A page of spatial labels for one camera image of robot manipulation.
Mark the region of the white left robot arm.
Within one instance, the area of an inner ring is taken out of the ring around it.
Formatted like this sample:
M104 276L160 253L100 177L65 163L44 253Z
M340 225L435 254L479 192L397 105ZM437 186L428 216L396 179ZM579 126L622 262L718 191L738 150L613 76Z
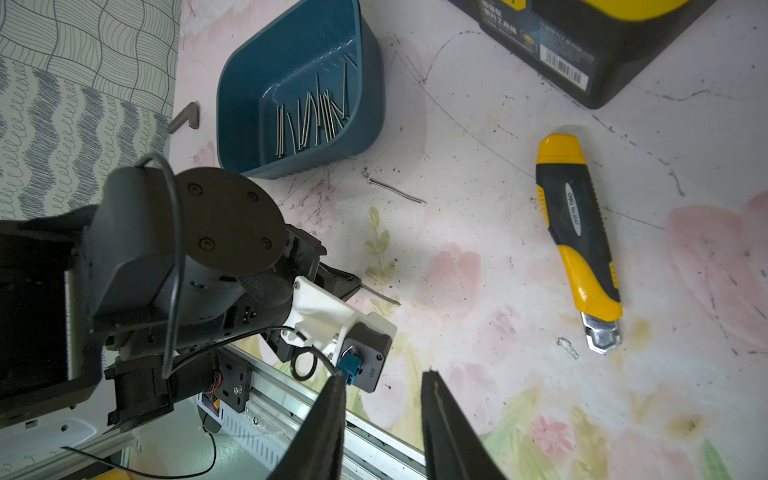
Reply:
M100 203L1 224L1 457L129 430L242 373L222 342L263 332L281 359L298 277L341 300L358 277L234 172L129 166Z

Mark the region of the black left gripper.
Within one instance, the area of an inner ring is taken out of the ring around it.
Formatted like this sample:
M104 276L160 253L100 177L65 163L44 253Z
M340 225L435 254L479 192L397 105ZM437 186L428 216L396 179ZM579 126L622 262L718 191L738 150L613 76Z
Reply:
M257 184L215 167L189 169L170 193L157 168L107 178L81 244L80 282L90 331L123 359L199 347L288 317L297 277L346 300L353 274L321 262L321 242L287 224ZM340 479L346 377L325 383L272 479Z

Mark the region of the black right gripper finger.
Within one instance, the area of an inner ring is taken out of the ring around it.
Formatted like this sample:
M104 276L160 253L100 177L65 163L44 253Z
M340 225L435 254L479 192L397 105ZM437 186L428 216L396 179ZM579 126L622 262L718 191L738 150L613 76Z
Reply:
M421 407L428 479L505 479L437 371L422 375Z

